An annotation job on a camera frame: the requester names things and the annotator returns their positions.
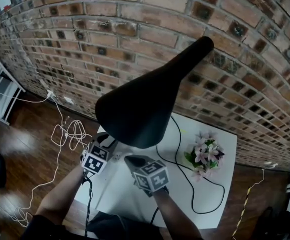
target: brick wall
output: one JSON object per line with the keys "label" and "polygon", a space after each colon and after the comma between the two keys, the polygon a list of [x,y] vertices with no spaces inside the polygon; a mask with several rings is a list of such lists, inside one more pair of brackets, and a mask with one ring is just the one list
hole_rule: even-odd
{"label": "brick wall", "polygon": [[237,162],[290,170],[290,0],[12,1],[1,60],[27,90],[92,118],[101,95],[210,36],[174,112],[237,134]]}

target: dark clothing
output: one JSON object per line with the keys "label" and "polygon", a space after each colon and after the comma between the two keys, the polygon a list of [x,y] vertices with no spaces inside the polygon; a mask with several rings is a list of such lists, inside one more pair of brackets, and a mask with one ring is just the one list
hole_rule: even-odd
{"label": "dark clothing", "polygon": [[[102,240],[163,240],[159,233],[159,228],[156,226],[102,212],[99,212],[94,219],[88,223],[87,230],[93,232]],[[54,225],[44,216],[35,215],[20,239],[90,240],[92,238],[72,234],[68,232],[64,226]]]}

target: white table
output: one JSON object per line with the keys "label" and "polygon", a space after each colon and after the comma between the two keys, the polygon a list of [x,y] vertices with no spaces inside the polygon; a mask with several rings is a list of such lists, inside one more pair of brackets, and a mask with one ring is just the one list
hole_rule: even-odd
{"label": "white table", "polygon": [[[172,114],[179,125],[182,134],[182,141],[178,151],[178,162],[182,159],[188,144],[195,143],[195,136],[199,131],[207,133],[209,131],[218,133],[218,142],[224,148],[226,154],[223,166],[209,179],[225,187],[225,196],[221,206],[214,212],[208,214],[196,214],[191,209],[192,190],[185,177],[175,164],[165,162],[170,175],[170,183],[167,185],[169,195],[181,208],[181,210],[195,223],[199,229],[216,228],[221,219],[226,205],[231,180],[234,171],[237,136],[229,132],[217,129],[204,123],[192,120],[182,115]],[[174,161],[175,151],[179,143],[179,132],[177,126],[169,120],[163,140],[158,144],[160,155],[168,160]],[[159,159],[155,147],[138,149],[124,144],[118,144],[115,152],[131,155],[146,155],[157,160]],[[192,172],[183,168],[188,179],[195,188],[194,208],[203,213],[215,209],[222,197],[222,188],[201,179],[199,182],[192,177]],[[91,208],[104,213],[118,214],[132,220],[150,222],[151,217],[157,207],[154,198],[148,198],[145,193],[133,185],[134,179],[131,176],[123,157],[119,161],[111,160],[100,175],[91,178],[93,182],[93,199]],[[89,184],[81,186],[75,199],[83,204],[88,204]],[[154,225],[165,227],[160,212],[157,213]]]}

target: person's arm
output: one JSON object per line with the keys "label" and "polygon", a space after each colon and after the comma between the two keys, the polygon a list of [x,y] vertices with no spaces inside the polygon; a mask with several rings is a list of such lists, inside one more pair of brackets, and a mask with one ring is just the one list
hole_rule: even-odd
{"label": "person's arm", "polygon": [[61,225],[82,183],[84,169],[76,166],[40,203],[36,215]]}
{"label": "person's arm", "polygon": [[173,240],[198,240],[201,235],[195,224],[180,210],[163,189],[153,192],[158,208]]}

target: black lamp shade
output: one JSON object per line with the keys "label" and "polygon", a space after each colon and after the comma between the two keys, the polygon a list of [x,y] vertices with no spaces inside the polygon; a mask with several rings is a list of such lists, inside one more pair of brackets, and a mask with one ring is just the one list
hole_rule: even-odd
{"label": "black lamp shade", "polygon": [[102,96],[95,113],[113,138],[146,149],[158,144],[175,104],[180,81],[214,48],[203,36],[164,66]]}

